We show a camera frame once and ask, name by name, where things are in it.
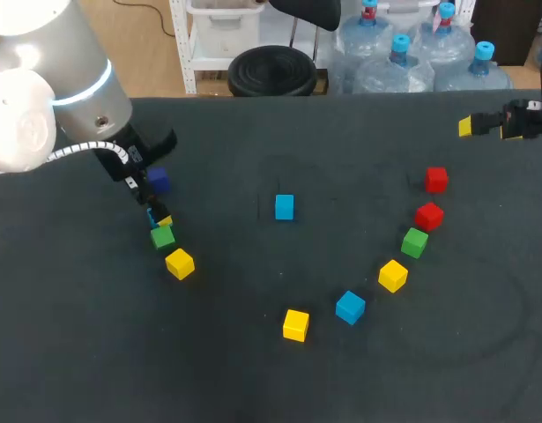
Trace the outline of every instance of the green cube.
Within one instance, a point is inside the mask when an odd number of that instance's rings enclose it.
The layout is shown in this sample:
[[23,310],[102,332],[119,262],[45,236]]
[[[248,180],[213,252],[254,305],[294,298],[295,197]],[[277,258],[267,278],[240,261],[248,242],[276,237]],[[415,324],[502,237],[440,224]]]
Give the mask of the green cube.
[[408,231],[402,242],[402,252],[413,258],[420,258],[423,250],[426,249],[429,235],[412,228]]
[[171,226],[159,226],[151,231],[151,239],[155,249],[163,249],[176,243]]

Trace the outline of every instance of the wooden floor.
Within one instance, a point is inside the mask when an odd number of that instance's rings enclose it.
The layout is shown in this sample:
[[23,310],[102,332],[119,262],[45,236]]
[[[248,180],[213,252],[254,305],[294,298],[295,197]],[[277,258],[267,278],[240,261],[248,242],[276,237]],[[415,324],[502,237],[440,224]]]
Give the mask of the wooden floor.
[[[168,0],[120,1],[157,7],[163,15],[165,28],[173,33]],[[175,39],[162,32],[156,11],[145,7],[121,6],[112,0],[79,2],[130,97],[185,95]],[[513,78],[516,88],[540,87],[538,69],[532,60],[524,67],[505,69]]]

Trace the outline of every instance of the blue cube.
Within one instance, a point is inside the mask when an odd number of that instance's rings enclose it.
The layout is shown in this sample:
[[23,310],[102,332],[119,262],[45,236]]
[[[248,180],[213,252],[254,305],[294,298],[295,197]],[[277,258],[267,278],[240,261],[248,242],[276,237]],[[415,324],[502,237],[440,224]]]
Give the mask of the blue cube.
[[274,204],[274,217],[276,220],[294,219],[294,196],[278,194]]
[[147,209],[147,217],[149,218],[149,225],[151,225],[151,229],[155,229],[156,227],[159,227],[159,225],[153,218],[153,215],[151,213],[151,207]]
[[152,167],[147,169],[147,181],[152,185],[155,194],[163,194],[171,189],[167,172],[163,167]]
[[353,326],[365,312],[365,305],[366,302],[361,297],[347,291],[338,301],[335,314]]

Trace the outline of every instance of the cable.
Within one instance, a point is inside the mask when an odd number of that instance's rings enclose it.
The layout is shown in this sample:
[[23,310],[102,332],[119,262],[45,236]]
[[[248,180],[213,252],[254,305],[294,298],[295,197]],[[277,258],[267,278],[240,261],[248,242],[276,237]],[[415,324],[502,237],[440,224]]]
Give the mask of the cable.
[[84,152],[86,150],[110,150],[115,152],[120,158],[122,164],[127,164],[130,160],[128,153],[119,145],[108,143],[106,141],[89,141],[88,143],[81,143],[77,145],[70,145],[69,147],[62,148],[56,152],[49,154],[46,163],[51,163],[52,161],[62,159],[63,157],[71,156],[76,152]]
[[163,19],[163,14],[155,6],[152,6],[150,4],[142,4],[142,3],[122,3],[119,0],[112,0],[112,2],[120,6],[129,6],[129,7],[136,6],[136,7],[146,7],[148,9],[153,9],[159,14],[159,17],[161,19],[161,30],[163,31],[163,33],[165,33],[165,35],[168,37],[176,38],[176,36],[173,33],[169,33],[167,29],[165,29],[165,20]]

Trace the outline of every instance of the black cable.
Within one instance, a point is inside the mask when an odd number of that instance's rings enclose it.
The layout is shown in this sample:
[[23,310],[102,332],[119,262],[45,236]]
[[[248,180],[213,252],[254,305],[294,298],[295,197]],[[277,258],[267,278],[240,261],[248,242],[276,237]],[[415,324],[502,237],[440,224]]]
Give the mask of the black cable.
[[153,9],[154,11],[156,11],[159,14],[159,17],[161,19],[161,29],[163,30],[163,33],[165,33],[165,35],[167,35],[169,37],[176,38],[173,33],[169,33],[165,29],[165,20],[163,19],[163,14],[155,6],[152,6],[150,4],[141,4],[141,3],[122,3],[119,0],[112,0],[112,1],[114,3],[116,3],[116,4],[119,4],[120,6],[137,6],[137,7],[147,7],[149,9]]

